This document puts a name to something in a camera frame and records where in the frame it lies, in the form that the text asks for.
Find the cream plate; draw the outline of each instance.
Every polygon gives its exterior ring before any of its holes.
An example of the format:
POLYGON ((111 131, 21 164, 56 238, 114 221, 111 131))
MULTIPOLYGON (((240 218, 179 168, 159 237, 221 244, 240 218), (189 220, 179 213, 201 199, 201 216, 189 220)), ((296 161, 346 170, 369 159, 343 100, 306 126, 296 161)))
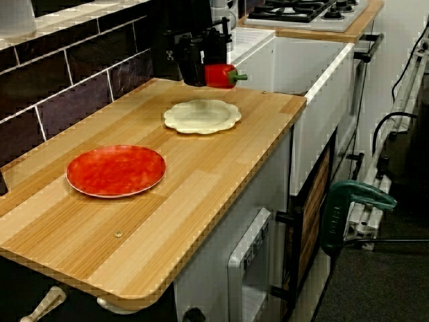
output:
POLYGON ((164 113, 165 124, 180 133, 210 134, 231 129, 241 119, 237 106, 218 100, 179 103, 164 113))

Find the pepper stem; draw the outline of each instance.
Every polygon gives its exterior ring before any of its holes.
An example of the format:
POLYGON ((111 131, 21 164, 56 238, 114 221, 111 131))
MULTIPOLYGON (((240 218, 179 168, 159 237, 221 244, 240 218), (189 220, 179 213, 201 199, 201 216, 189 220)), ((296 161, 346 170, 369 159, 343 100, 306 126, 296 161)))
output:
POLYGON ((235 84, 237 81, 246 81, 247 80, 247 75, 238 75, 237 74, 237 70, 232 70, 231 72, 228 73, 228 79, 229 79, 229 84, 235 84))

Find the stove burner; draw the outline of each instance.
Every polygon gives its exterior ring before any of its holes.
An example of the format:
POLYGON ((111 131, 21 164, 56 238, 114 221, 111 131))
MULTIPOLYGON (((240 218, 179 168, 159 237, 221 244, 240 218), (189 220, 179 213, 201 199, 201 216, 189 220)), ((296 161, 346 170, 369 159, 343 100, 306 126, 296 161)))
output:
POLYGON ((311 22, 328 9, 336 0, 266 0, 265 5, 255 7, 249 19, 291 22, 311 22))
POLYGON ((344 16, 335 8, 331 7, 329 11, 327 11, 322 19, 325 20, 343 20, 344 16))
POLYGON ((354 12, 354 9, 349 5, 348 0, 338 0, 335 3, 335 8, 340 12, 354 12))

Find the red bell pepper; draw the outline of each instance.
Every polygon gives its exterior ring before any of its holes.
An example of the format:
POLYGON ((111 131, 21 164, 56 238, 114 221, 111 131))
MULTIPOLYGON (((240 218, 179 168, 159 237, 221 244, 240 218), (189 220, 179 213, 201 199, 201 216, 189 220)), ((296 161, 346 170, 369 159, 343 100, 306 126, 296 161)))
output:
POLYGON ((238 75, 237 69, 229 64, 205 65, 206 86, 218 89, 232 89, 237 81, 246 81, 247 75, 238 75))

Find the gray carpet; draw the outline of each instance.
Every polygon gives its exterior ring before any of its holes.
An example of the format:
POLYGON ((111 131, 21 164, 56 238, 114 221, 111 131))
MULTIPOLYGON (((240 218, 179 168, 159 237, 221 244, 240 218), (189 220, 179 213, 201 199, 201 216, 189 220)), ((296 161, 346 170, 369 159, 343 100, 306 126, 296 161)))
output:
MULTIPOLYGON (((409 209, 409 201, 398 201, 380 238, 429 238, 427 206, 409 209)), ((428 322, 429 244, 343 248, 313 321, 428 322)))

